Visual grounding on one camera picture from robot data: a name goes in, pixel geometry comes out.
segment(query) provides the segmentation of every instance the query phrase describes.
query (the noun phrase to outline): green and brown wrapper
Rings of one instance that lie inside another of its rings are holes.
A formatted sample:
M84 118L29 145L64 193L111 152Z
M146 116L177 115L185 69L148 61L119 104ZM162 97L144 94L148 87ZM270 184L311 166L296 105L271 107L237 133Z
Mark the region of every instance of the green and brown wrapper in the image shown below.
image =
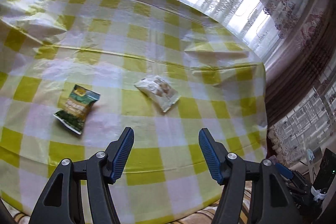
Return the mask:
M63 109L56 112L54 116L67 128L81 135L86 116L99 98L100 94L75 85Z

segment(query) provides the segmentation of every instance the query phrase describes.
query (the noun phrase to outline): snack packet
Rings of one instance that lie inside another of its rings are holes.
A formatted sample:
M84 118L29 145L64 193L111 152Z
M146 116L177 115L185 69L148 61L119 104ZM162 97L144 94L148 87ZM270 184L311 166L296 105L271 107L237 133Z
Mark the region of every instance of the snack packet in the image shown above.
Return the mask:
M100 94L75 85L63 109L56 112L54 116L67 128L81 135L86 116L99 98Z
M167 112L180 98L178 92L159 75L141 79L134 85L156 102L163 112Z

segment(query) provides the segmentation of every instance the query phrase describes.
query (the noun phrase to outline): white snack packet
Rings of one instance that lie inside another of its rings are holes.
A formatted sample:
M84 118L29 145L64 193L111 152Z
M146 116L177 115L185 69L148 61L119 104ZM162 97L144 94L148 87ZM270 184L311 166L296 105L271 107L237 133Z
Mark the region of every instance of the white snack packet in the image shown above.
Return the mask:
M159 75L141 79L134 85L156 102L163 112L167 112L180 98L178 92Z

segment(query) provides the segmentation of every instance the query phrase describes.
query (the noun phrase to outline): blue gripper pad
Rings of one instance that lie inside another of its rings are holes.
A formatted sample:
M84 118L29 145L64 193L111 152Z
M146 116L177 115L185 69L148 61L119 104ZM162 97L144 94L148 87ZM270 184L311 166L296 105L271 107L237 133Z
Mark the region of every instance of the blue gripper pad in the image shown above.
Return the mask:
M132 146L134 143L134 131L130 129L124 140L122 141L117 154L115 155L113 159L113 165L112 165L112 172L111 172L111 179L113 183L116 182L117 179L120 179L124 167L126 165L128 156L131 152Z
M223 185L224 177L221 173L221 162L203 129L198 134L198 141L211 177L216 180L219 185Z
M293 178L293 172L289 170L286 166L283 166L281 163L276 163L275 167L277 168L280 175L284 176L286 179Z

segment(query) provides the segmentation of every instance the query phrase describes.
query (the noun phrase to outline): yellow and white tablecloth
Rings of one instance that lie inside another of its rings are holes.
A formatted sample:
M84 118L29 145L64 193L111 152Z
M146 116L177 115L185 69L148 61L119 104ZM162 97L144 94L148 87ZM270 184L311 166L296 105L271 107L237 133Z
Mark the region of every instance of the yellow and white tablecloth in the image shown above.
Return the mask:
M25 213L60 160L105 150L126 126L134 146L110 188L122 223L166 223L219 199L203 127L244 159L265 157L262 62L177 0L0 0L0 49L1 197ZM166 114L133 85L146 75L181 95ZM101 94L81 136L53 117L74 84Z

